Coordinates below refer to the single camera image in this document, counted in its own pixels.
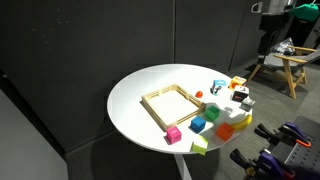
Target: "table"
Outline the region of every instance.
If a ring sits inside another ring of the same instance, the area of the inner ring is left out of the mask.
[[[164,64],[136,71],[122,79],[112,89],[108,97],[107,110],[116,129],[132,142],[162,153],[174,154],[182,179],[191,179],[183,154],[194,154],[191,151],[196,134],[188,127],[192,118],[178,125],[182,140],[169,144],[164,132],[142,104],[141,96],[177,84],[188,93],[195,95],[203,92],[200,98],[206,107],[218,107],[220,116],[213,123],[207,122],[201,135],[208,138],[207,151],[217,149],[234,140],[241,132],[234,133],[228,141],[215,135],[216,128],[223,122],[235,123],[252,114],[239,108],[240,103],[230,100],[232,90],[222,89],[217,96],[210,93],[213,80],[225,80],[229,85],[231,78],[212,69],[187,64]]]

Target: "gray floor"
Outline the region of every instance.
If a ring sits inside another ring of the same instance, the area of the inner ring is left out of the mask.
[[[227,73],[248,77],[247,66]],[[320,123],[320,65],[310,64],[307,69],[307,85],[296,88],[297,100],[288,96],[286,84],[268,74],[258,74],[247,83],[250,98],[256,100],[252,124],[237,139],[205,157],[186,155],[187,165],[194,180],[237,180],[245,172],[236,165],[229,154],[238,148],[246,158],[256,158],[267,141],[253,130],[263,123],[268,129],[276,129],[286,121],[293,122],[302,115]],[[141,148],[119,133],[111,133],[67,154],[70,180],[180,180],[174,157]]]

